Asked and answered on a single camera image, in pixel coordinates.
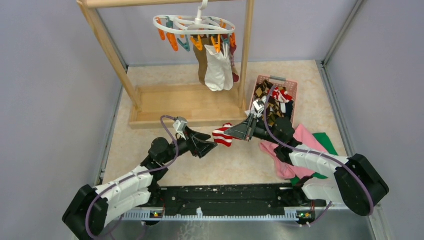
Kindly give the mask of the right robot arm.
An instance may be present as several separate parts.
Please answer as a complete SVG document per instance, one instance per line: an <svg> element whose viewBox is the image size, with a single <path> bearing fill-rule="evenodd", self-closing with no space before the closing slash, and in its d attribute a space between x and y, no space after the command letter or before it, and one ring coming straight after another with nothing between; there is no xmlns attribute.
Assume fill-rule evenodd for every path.
<svg viewBox="0 0 424 240"><path fill-rule="evenodd" d="M325 179L301 179L299 189L293 192L293 200L299 206L307 206L312 200L325 200L343 203L359 216L369 216L390 192L387 183L364 155L338 156L312 149L295 139L295 130L286 117L268 126L250 114L224 133L239 140L258 138L274 143L277 145L274 152L280 162L325 176Z"/></svg>

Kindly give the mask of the white round clip hanger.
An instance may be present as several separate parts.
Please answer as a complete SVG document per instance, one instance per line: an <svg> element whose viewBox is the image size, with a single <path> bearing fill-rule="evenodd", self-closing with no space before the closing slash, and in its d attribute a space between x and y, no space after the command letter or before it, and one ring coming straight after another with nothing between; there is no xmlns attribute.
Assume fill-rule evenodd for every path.
<svg viewBox="0 0 424 240"><path fill-rule="evenodd" d="M234 46L236 42L236 26L219 17L203 15L203 11L208 6L208 1L202 1L202 4L197 9L197 14L189 15L157 15L153 18L153 25L158 29L161 28L166 37L166 33L175 34L177 39L183 38L183 35L188 35L190 47L197 47L200 51L203 50L203 36L211 39L213 35L220 35L221 49L224 44ZM162 26L156 22L156 18L161 19Z"/></svg>

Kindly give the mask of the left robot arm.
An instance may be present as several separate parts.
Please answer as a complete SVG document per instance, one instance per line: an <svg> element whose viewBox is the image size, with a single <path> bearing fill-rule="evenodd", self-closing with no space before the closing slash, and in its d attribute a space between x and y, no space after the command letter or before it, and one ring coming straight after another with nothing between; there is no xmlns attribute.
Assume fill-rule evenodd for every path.
<svg viewBox="0 0 424 240"><path fill-rule="evenodd" d="M145 160L123 176L106 184L81 187L63 214L63 223L79 240L94 240L110 222L131 209L156 206L161 194L154 188L178 157L191 153L201 159L218 146L210 140L211 135L189 127L182 134L171 141L154 139Z"/></svg>

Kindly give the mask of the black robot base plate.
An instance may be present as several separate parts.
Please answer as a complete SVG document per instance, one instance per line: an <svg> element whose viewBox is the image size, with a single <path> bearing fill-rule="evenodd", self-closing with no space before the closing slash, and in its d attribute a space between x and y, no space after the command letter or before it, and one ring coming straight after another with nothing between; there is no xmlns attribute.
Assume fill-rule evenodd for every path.
<svg viewBox="0 0 424 240"><path fill-rule="evenodd" d="M208 217L282 216L286 208L325 207L325 200L309 200L290 183L156 187L142 209L163 210L165 216Z"/></svg>

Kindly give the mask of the red white striped sock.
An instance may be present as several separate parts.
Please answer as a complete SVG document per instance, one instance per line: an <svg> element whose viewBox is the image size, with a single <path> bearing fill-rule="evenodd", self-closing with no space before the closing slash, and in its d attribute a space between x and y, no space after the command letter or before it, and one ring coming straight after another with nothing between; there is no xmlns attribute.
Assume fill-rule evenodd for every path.
<svg viewBox="0 0 424 240"><path fill-rule="evenodd" d="M230 129L232 126L233 125L231 123L226 123L222 127L213 130L213 141L217 144L221 144L226 147L231 147L234 138L228 134L225 134L225 131Z"/></svg>

